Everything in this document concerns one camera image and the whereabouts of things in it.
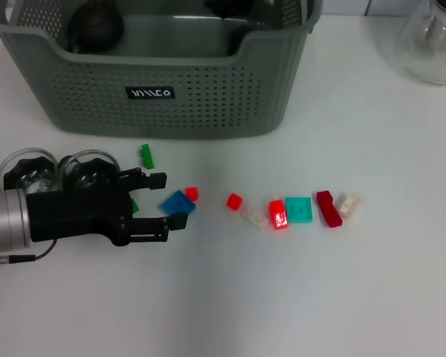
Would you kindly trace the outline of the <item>white flat toy brick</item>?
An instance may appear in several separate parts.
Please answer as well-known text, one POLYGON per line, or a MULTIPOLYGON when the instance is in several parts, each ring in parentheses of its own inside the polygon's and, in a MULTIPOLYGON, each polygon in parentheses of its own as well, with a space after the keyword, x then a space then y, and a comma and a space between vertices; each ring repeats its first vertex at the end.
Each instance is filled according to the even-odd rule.
POLYGON ((260 211, 254 210, 252 207, 247 206, 244 207, 241 211, 241 215, 244 219, 246 219, 249 223, 251 223, 254 227, 263 231, 268 226, 268 219, 264 216, 260 211))

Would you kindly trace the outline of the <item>clear glass carafe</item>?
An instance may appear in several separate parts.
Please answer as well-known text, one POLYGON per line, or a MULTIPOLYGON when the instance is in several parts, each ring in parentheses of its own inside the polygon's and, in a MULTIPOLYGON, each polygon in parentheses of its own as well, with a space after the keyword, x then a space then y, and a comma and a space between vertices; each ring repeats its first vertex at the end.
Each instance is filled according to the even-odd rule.
POLYGON ((446 85, 446 0, 421 0, 401 29, 395 54, 407 73, 446 85))

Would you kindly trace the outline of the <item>blue square toy plate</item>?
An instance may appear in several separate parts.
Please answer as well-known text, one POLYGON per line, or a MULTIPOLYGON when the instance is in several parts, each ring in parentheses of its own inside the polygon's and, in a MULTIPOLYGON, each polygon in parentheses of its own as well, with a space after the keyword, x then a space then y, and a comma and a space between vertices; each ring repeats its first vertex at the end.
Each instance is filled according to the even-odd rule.
POLYGON ((160 204, 160 209, 166 215, 191 214, 196 209, 196 205, 181 190, 177 190, 160 204))

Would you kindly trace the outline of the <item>bright red toy brick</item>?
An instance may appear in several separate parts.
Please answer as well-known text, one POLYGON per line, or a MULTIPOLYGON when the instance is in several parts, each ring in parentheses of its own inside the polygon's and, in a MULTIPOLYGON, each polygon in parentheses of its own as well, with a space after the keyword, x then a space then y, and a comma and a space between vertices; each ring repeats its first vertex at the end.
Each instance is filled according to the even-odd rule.
POLYGON ((269 202, 268 212, 271 224, 273 225, 275 230, 282 230, 288 227, 289 223, 287 212, 284 202, 281 199, 269 202))

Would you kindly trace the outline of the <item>black round teapot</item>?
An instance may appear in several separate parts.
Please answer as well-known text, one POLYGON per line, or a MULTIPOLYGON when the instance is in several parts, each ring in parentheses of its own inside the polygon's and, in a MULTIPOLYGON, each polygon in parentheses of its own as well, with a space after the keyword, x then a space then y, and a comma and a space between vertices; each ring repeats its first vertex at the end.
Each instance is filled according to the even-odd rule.
POLYGON ((67 49, 74 54, 101 53, 121 39, 124 22, 116 0, 86 0, 67 26, 67 49))

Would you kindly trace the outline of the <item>beige white toy brick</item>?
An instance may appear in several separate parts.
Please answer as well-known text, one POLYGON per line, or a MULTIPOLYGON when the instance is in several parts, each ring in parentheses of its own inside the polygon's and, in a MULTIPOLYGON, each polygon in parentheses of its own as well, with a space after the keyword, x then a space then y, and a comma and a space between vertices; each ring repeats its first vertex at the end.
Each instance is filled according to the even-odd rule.
POLYGON ((361 203, 361 197, 354 193, 343 193, 337 201, 337 211, 343 219, 349 219, 361 203))

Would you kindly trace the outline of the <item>grey-green perforated storage bin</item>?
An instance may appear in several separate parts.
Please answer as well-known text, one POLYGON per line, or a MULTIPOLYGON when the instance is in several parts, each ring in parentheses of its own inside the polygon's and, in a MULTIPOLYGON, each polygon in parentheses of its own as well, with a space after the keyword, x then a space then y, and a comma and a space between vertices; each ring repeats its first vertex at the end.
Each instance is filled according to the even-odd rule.
POLYGON ((222 19, 204 0, 116 0, 124 32, 101 53, 67 49, 86 0, 0 0, 0 39, 51 122, 115 137, 264 135, 282 122, 323 0, 253 0, 222 19))

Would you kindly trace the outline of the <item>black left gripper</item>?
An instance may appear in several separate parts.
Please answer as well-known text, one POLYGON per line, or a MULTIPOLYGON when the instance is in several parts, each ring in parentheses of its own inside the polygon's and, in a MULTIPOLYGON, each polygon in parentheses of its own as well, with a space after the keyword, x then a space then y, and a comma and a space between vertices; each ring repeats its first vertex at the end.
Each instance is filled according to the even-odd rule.
POLYGON ((183 230, 188 214, 132 218, 129 192, 166 187, 166 173, 145 174, 141 168, 121 171, 88 188, 26 195, 33 242, 98 234, 113 245, 166 242, 170 231, 183 230))

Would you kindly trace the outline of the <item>dark red long brick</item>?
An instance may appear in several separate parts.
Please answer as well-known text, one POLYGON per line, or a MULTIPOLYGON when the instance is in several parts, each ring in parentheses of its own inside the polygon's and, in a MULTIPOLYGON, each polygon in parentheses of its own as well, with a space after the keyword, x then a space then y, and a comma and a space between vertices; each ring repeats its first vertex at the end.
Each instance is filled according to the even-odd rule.
POLYGON ((334 199, 328 190, 316 193, 317 204, 326 224, 330 228, 337 228, 343 224, 343 220, 334 205, 334 199))

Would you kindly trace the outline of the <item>teal square toy plate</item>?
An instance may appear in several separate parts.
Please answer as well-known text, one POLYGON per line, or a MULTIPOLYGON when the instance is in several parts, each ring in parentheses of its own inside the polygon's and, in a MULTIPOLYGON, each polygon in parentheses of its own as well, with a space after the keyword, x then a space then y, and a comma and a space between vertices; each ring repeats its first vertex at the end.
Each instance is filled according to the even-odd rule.
POLYGON ((286 197, 285 208, 290 223, 313 222, 311 198, 309 197, 286 197))

